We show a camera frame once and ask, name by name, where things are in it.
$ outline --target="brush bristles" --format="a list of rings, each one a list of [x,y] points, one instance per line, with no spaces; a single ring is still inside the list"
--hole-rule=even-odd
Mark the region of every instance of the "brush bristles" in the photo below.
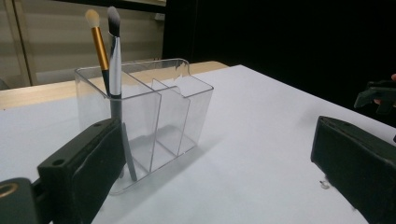
[[[99,14],[95,10],[88,9],[85,13],[85,18],[87,19],[91,28],[99,27]]]
[[[114,36],[120,36],[120,15],[114,7],[107,10],[108,31]]]

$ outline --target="wall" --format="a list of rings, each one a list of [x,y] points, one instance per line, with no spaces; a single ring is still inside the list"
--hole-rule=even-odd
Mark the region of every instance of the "wall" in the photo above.
[[[10,8],[12,4],[0,2],[0,79],[16,88],[30,85],[30,80],[18,32],[13,32],[18,30],[15,16],[13,11],[11,15],[7,13]]]
[[[28,70],[33,85],[72,80],[74,69],[98,64],[87,9],[101,17],[108,44],[107,7],[44,1],[16,0]],[[118,9],[123,62],[161,58],[163,21],[155,13]]]

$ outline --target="clear acrylic organizer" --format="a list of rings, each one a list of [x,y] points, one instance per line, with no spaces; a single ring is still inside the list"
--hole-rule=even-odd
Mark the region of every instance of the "clear acrylic organizer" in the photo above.
[[[197,146],[213,92],[190,75],[190,65],[182,59],[125,63],[121,70],[121,99],[106,95],[100,67],[79,68],[75,75],[81,130],[109,119],[111,103],[122,104],[127,164],[111,194],[122,193]]]

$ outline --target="white table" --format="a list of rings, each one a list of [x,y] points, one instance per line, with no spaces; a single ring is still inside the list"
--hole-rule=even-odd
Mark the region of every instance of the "white table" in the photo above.
[[[119,196],[94,223],[367,223],[310,161],[318,116],[389,143],[396,130],[242,65],[196,75],[214,86],[198,148]],[[0,180],[36,166],[78,134],[75,98],[0,111]]]

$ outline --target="eyeshadow brush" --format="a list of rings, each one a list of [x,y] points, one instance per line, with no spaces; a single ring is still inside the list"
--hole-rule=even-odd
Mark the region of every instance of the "eyeshadow brush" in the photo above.
[[[106,55],[106,48],[103,44],[103,38],[99,26],[99,14],[93,9],[88,9],[85,13],[85,18],[87,19],[87,22],[91,27],[93,42],[95,44],[100,67],[102,69],[103,81],[105,82],[106,93],[107,95],[109,95],[110,92],[108,89],[108,60]]]

